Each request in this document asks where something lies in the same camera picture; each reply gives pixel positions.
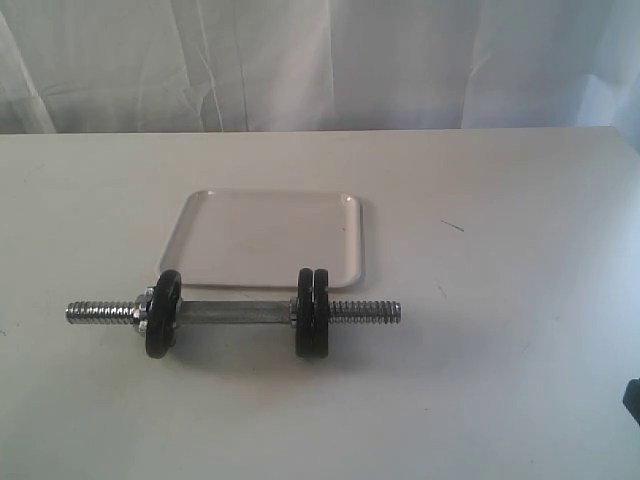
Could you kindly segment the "chrome threaded dumbbell bar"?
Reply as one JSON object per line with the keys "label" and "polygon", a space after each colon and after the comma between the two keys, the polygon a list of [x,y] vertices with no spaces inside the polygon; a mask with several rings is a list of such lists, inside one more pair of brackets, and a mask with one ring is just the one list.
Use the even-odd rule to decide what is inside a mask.
{"label": "chrome threaded dumbbell bar", "polygon": [[[134,325],[135,301],[77,301],[68,304],[71,324]],[[401,304],[395,301],[329,301],[330,324],[398,324]],[[297,299],[287,301],[183,301],[176,323],[196,324],[294,324]]]}

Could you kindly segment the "white backdrop curtain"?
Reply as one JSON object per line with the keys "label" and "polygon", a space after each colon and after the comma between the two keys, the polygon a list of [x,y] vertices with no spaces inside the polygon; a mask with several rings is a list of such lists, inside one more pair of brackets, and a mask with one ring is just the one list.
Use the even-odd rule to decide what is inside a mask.
{"label": "white backdrop curtain", "polygon": [[5,133],[609,125],[635,1],[5,1]]}

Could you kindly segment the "chrome collar nut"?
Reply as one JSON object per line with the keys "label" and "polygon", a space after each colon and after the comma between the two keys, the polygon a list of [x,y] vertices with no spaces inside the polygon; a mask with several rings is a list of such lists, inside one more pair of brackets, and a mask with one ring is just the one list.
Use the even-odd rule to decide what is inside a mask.
{"label": "chrome collar nut", "polygon": [[153,299],[154,290],[155,288],[153,286],[149,286],[135,299],[136,307],[134,309],[134,327],[141,336],[146,335],[148,312]]}

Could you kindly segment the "white rectangular tray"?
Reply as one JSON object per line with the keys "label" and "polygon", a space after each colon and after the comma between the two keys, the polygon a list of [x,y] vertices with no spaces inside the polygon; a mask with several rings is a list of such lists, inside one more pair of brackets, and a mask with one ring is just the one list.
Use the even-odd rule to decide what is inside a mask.
{"label": "white rectangular tray", "polygon": [[159,257],[190,287],[285,289],[299,271],[325,269],[329,285],[364,271],[363,207],[347,192],[209,189],[191,193]]}

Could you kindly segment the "mounted black weight plate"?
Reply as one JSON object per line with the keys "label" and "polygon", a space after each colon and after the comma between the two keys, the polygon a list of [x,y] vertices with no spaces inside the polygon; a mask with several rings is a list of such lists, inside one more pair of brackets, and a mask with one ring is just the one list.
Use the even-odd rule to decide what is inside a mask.
{"label": "mounted black weight plate", "polygon": [[298,275],[295,350],[301,358],[310,358],[313,351],[313,271],[309,268]]}
{"label": "mounted black weight plate", "polygon": [[163,358],[175,344],[176,316],[181,300],[182,279],[176,270],[165,270],[153,289],[147,311],[146,354]]}

